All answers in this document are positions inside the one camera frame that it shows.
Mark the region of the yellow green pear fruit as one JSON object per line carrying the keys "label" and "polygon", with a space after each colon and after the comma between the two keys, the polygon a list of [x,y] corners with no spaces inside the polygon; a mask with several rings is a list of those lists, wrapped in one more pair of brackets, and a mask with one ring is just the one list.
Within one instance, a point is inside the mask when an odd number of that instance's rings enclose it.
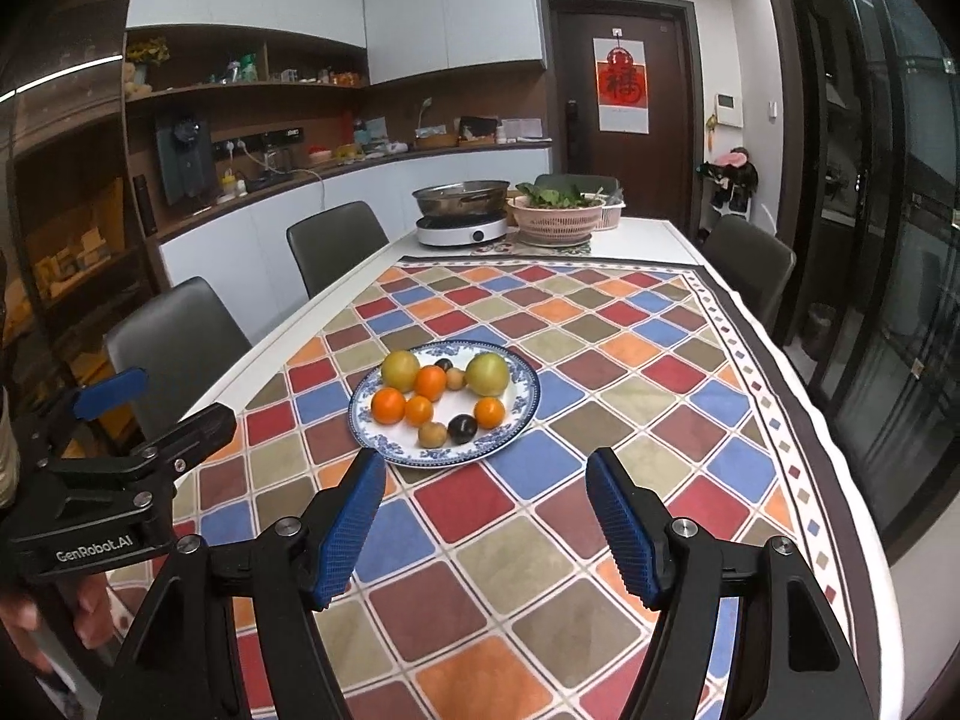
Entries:
{"label": "yellow green pear fruit", "polygon": [[395,388],[402,394],[415,388],[420,361],[408,349],[396,349],[381,362],[381,379],[384,387]]}

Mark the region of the brown kiwi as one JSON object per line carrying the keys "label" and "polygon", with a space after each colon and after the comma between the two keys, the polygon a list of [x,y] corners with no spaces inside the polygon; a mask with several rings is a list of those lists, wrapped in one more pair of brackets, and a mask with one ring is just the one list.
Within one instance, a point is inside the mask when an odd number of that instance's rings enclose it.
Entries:
{"label": "brown kiwi", "polygon": [[446,371],[446,388],[451,392],[459,392],[466,387],[466,372],[460,371],[457,367],[451,367]]}
{"label": "brown kiwi", "polygon": [[425,422],[418,429],[418,445],[423,449],[439,449],[448,442],[448,429],[441,422]]}

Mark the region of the large orange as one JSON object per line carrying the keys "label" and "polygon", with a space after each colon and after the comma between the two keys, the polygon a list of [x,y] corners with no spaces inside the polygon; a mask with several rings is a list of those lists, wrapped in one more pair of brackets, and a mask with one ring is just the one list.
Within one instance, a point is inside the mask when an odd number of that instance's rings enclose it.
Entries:
{"label": "large orange", "polygon": [[446,371],[439,366],[423,366],[416,372],[413,391],[419,396],[436,403],[446,392]]}

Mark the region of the large green pomelo fruit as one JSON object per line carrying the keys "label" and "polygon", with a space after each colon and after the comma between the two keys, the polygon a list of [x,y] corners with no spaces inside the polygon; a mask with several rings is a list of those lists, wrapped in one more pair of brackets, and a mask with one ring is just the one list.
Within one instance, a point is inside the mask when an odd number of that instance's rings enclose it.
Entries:
{"label": "large green pomelo fruit", "polygon": [[467,387],[479,397],[501,397],[510,382],[508,363],[503,356],[496,353],[490,353],[490,351],[480,353],[467,364]]}

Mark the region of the grey chair near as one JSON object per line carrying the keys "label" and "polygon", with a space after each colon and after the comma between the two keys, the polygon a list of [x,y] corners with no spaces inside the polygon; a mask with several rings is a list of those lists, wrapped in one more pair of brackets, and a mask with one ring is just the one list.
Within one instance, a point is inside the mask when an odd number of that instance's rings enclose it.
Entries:
{"label": "grey chair near", "polygon": [[146,374],[132,410],[147,439],[169,431],[252,348],[202,277],[139,307],[107,332],[104,344],[114,371]]}

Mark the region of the grey chair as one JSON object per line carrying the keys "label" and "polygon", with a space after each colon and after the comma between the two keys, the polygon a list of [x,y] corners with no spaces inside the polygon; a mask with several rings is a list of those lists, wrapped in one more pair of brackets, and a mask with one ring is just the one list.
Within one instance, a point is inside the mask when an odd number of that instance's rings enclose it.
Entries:
{"label": "grey chair", "polygon": [[773,234],[734,215],[722,216],[701,250],[750,314],[771,330],[796,254]]}
{"label": "grey chair", "polygon": [[309,298],[340,280],[389,242],[370,205],[350,202],[321,211],[286,229]]}
{"label": "grey chair", "polygon": [[202,277],[139,307],[107,332],[104,344],[114,371],[146,374],[132,410],[147,439],[169,431],[252,348]]}

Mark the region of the grey chair far left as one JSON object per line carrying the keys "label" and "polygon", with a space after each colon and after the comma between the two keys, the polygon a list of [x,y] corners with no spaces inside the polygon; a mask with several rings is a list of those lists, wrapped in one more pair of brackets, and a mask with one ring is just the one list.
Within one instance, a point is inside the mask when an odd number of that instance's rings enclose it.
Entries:
{"label": "grey chair far left", "polygon": [[286,229],[309,298],[340,280],[389,242],[370,205],[350,202],[321,211]]}

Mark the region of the black coffee machine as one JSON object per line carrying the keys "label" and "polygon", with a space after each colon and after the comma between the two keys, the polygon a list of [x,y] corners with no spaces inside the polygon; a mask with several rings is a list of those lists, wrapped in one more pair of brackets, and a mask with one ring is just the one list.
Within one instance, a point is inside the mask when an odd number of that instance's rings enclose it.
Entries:
{"label": "black coffee machine", "polygon": [[156,153],[169,206],[211,199],[218,188],[213,142],[199,117],[158,117]]}

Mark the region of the white induction cooker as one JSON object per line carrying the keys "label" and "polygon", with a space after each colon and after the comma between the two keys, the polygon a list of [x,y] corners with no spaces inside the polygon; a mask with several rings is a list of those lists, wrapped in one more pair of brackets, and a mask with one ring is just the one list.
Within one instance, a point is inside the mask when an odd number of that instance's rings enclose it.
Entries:
{"label": "white induction cooker", "polygon": [[433,249],[459,249],[501,241],[508,232],[505,213],[473,216],[423,216],[415,237]]}

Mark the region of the colourful checkered tablecloth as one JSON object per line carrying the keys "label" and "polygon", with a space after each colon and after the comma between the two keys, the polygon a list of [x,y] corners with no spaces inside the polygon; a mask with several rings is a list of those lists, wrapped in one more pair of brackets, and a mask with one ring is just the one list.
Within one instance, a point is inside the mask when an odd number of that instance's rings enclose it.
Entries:
{"label": "colourful checkered tablecloth", "polygon": [[540,385],[526,427],[462,468],[391,468],[320,637],[359,718],[613,718],[656,618],[590,511],[608,445],[670,512],[799,546],[867,673],[877,626],[861,541],[811,411],[698,271],[639,263],[392,257],[314,302],[252,369],[238,429],[184,479],[174,523],[251,538],[337,484],[350,398],[396,349],[500,346]]}

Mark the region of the steel pot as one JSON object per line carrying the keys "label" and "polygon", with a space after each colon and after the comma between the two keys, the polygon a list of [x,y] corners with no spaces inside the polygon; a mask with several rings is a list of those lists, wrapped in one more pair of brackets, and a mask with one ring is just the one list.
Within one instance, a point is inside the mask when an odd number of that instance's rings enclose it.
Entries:
{"label": "steel pot", "polygon": [[503,211],[508,190],[508,181],[464,181],[423,187],[413,198],[423,216],[483,216]]}

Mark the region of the pink vegetable basket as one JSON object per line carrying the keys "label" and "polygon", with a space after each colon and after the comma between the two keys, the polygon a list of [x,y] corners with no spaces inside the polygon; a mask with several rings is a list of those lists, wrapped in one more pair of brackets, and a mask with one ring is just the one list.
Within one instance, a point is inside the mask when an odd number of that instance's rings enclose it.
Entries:
{"label": "pink vegetable basket", "polygon": [[574,245],[590,238],[592,231],[602,219],[602,205],[555,208],[555,206],[532,206],[527,197],[508,200],[519,232],[539,244]]}

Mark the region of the grey chair right side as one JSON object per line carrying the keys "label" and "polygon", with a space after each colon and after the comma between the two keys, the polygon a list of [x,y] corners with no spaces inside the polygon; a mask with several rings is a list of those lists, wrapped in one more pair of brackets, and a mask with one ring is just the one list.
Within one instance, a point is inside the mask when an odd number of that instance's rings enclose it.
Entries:
{"label": "grey chair right side", "polygon": [[722,216],[701,250],[750,314],[771,330],[796,254],[773,234],[734,215]]}

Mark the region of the red white door poster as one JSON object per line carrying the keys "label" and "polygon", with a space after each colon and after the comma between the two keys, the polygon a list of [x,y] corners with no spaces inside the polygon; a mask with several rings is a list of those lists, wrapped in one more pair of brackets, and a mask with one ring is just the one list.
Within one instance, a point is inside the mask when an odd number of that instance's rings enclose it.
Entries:
{"label": "red white door poster", "polygon": [[643,41],[594,37],[597,127],[601,132],[649,133],[649,80]]}

